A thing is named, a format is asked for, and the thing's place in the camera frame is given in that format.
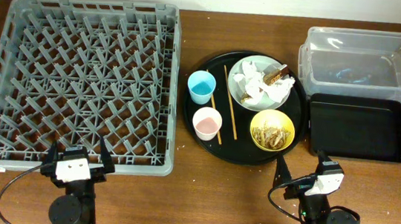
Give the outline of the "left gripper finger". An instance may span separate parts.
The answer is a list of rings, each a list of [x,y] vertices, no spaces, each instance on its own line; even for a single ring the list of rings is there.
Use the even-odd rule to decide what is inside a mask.
[[[55,162],[58,161],[59,158],[59,154],[58,154],[58,146],[57,146],[57,142],[53,142],[50,150],[48,150],[48,155],[45,158],[45,164],[49,165],[49,164],[53,164]]]
[[[109,150],[106,148],[106,143],[104,141],[104,138],[101,136],[100,137],[100,157],[101,161],[103,164],[104,172],[106,174],[111,174],[115,172],[115,165],[112,162],[111,155],[109,153]]]

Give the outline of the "brown food scraps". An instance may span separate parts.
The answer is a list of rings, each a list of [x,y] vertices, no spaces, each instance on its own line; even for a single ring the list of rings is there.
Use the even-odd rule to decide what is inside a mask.
[[[262,127],[252,128],[252,137],[263,148],[268,150],[277,150],[285,146],[288,136],[291,134],[288,130],[265,123]]]

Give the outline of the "yellow bowl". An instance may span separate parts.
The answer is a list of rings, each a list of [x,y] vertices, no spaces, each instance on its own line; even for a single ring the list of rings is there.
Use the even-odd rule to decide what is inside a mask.
[[[277,149],[275,151],[263,148],[252,137],[253,142],[261,150],[276,152],[276,151],[283,151],[284,149],[290,147],[290,144],[291,144],[291,142],[293,142],[294,137],[296,135],[296,131],[295,131],[295,125],[292,123],[292,120],[289,118],[288,115],[286,115],[285,113],[282,113],[281,111],[276,111],[276,110],[268,110],[267,109],[265,111],[260,111],[251,120],[251,123],[250,123],[251,136],[252,136],[252,128],[262,127],[265,123],[267,123],[268,125],[274,125],[277,127],[285,128],[291,134],[288,136],[285,146],[283,148]]]

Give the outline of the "wooden chopstick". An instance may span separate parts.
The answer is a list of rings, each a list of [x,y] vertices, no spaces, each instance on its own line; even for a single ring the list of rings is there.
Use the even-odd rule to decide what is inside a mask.
[[[238,135],[237,135],[237,130],[236,130],[236,122],[235,122],[235,113],[234,113],[234,108],[233,108],[233,105],[232,105],[232,97],[231,97],[231,93],[230,93],[230,91],[229,91],[229,84],[228,84],[228,81],[229,81],[229,79],[228,79],[228,70],[227,70],[227,66],[226,65],[224,65],[224,77],[225,77],[225,83],[226,83],[226,91],[227,91],[227,98],[228,98],[228,101],[229,101],[229,112],[230,112],[230,115],[231,115],[231,121],[232,121],[232,124],[231,124],[231,126],[232,126],[232,130],[233,130],[233,137],[234,137],[234,140],[237,140],[237,138],[238,138]]]
[[[212,93],[212,95],[210,96],[211,99],[211,105],[212,105],[212,110],[211,116],[208,116],[208,119],[211,118],[212,121],[208,121],[206,123],[206,125],[210,126],[210,123],[214,122],[214,135],[216,135],[217,139],[218,139],[218,144],[222,145],[222,140],[221,140],[221,134],[220,134],[220,129],[221,129],[221,125],[222,125],[222,118],[221,115],[218,113],[218,111],[216,110],[216,106],[215,106],[215,98],[214,98],[214,94]]]

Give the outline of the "brown snack wrapper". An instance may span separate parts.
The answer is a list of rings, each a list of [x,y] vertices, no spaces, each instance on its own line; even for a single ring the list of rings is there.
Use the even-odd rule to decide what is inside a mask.
[[[280,67],[277,67],[275,70],[273,70],[271,73],[268,73],[265,76],[263,76],[263,82],[264,84],[271,86],[280,78],[286,76],[288,73],[289,73],[288,66],[286,66],[286,64],[281,65]]]

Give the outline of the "pink plastic cup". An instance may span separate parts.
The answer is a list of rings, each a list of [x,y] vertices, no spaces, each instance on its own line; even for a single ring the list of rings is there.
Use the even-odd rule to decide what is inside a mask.
[[[220,113],[214,108],[202,107],[193,115],[192,124],[198,139],[210,141],[218,134],[223,120]]]

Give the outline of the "grey round plate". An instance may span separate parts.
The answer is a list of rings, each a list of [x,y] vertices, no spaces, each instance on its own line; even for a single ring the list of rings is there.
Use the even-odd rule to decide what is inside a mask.
[[[263,71],[265,73],[270,72],[273,67],[279,67],[281,65],[281,63],[279,63],[277,60],[272,59],[271,57],[267,57],[267,56],[253,55],[253,56],[248,56],[248,57],[242,58],[240,61],[238,61],[236,64],[233,65],[230,73],[228,74],[229,91],[231,93],[231,96],[234,98],[234,100],[238,104],[240,104],[242,107],[244,107],[248,110],[257,111],[257,112],[263,111],[266,109],[268,109],[268,110],[276,109],[279,106],[281,106],[283,103],[285,103],[285,101],[288,99],[289,96],[287,98],[285,98],[281,104],[277,104],[277,105],[274,104],[274,102],[270,102],[269,99],[267,98],[267,96],[263,97],[263,99],[259,105],[256,105],[256,106],[242,105],[239,102],[242,92],[241,92],[241,90],[238,89],[238,86],[233,81],[232,76],[238,72],[242,72],[241,63],[243,61],[253,61],[256,64],[256,67],[258,68],[258,70]]]

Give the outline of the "white paper tissue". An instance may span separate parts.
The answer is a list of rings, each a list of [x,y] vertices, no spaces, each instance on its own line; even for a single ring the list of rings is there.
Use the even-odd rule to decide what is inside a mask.
[[[246,106],[256,106],[267,96],[270,102],[274,102],[276,105],[281,104],[289,96],[296,81],[290,74],[287,74],[271,86],[264,84],[263,76],[276,68],[273,67],[270,72],[265,73],[259,71],[253,61],[243,61],[241,63],[242,71],[232,76],[233,81],[242,92],[239,102]]]

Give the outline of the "light blue plastic cup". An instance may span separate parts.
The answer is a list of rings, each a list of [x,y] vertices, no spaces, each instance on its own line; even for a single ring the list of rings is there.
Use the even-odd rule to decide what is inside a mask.
[[[194,103],[206,104],[216,89],[215,77],[205,70],[197,70],[187,80],[189,95]]]

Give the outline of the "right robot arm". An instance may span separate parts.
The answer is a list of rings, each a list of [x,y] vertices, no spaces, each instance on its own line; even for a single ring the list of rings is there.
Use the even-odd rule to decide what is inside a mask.
[[[270,204],[300,224],[360,224],[360,215],[355,211],[328,202],[327,196],[339,190],[345,177],[342,167],[322,151],[318,152],[318,161],[313,173],[293,179],[284,157],[278,157],[273,186],[267,194]],[[273,201],[273,192],[281,189],[285,200],[299,201],[295,215]]]

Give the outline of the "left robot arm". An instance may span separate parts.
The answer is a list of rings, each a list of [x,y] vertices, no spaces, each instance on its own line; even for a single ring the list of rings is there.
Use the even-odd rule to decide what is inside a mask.
[[[40,171],[56,187],[65,189],[65,195],[57,197],[49,207],[50,223],[97,224],[94,185],[105,182],[106,175],[115,172],[104,139],[100,138],[100,167],[91,168],[87,149],[81,145],[66,149],[63,154],[57,151],[53,143]]]

